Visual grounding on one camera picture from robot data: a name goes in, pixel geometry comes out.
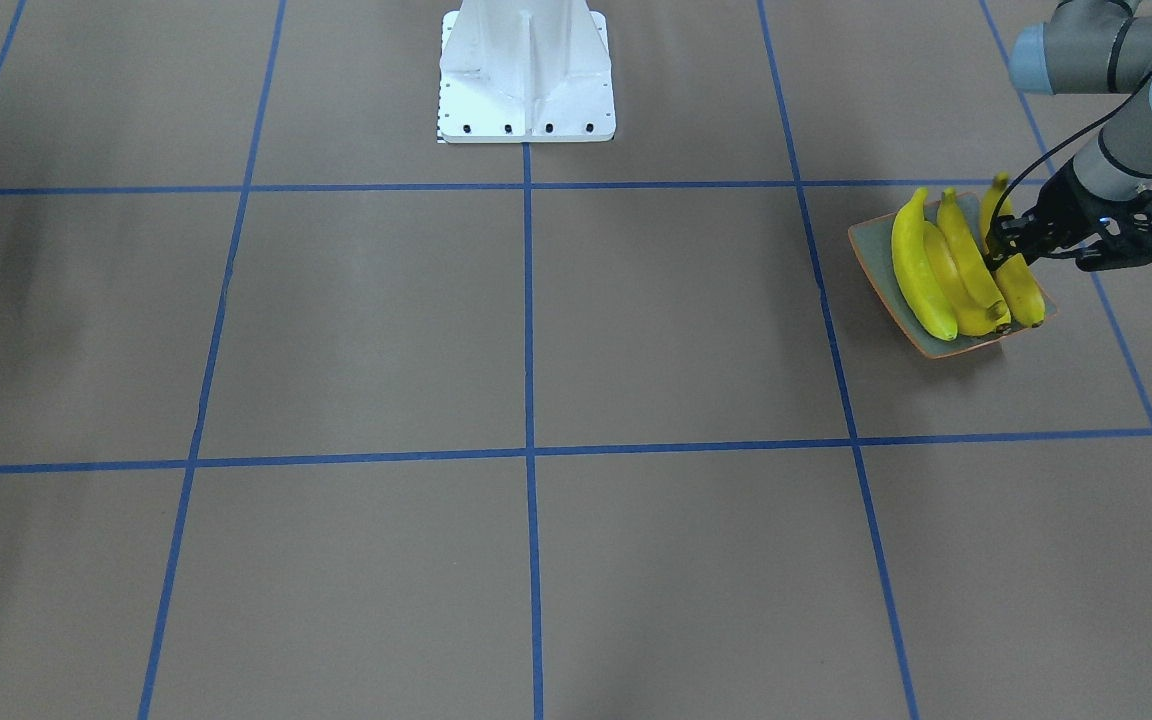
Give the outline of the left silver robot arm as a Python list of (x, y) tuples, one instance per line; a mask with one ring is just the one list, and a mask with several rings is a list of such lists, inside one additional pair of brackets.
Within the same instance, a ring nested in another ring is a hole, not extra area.
[(1043, 183), (1032, 209), (986, 218), (991, 270), (1070, 259), (1083, 272), (1152, 263), (1152, 15), (1135, 1), (1061, 1), (1016, 36), (1007, 60), (1023, 94), (1117, 94), (1076, 132), (1082, 147)]

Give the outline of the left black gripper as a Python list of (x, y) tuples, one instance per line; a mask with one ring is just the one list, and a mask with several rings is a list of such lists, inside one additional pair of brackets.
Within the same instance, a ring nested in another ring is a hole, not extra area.
[(1071, 259), (1083, 272), (1126, 270), (1152, 263), (1152, 190), (1129, 176), (1096, 188), (1076, 162), (1048, 179), (1026, 213), (984, 217), (983, 259), (991, 273), (1020, 258)]

